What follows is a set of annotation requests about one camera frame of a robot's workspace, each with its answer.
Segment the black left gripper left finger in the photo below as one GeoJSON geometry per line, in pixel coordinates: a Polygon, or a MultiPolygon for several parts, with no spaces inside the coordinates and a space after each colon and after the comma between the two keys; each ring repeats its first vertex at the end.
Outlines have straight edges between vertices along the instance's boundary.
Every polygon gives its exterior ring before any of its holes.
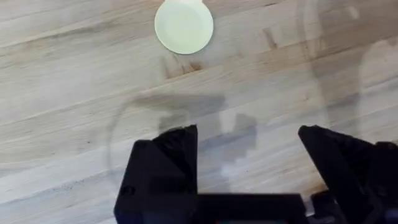
{"type": "Polygon", "coordinates": [[[198,192],[198,129],[173,128],[137,140],[114,206],[117,223],[190,223],[198,192]]]}

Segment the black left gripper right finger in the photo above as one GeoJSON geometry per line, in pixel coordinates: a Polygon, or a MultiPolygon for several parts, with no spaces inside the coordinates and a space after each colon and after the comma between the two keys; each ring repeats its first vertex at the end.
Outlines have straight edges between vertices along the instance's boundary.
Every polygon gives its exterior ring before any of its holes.
{"type": "Polygon", "coordinates": [[[397,223],[397,145],[320,126],[298,131],[327,186],[311,196],[310,223],[397,223]]]}

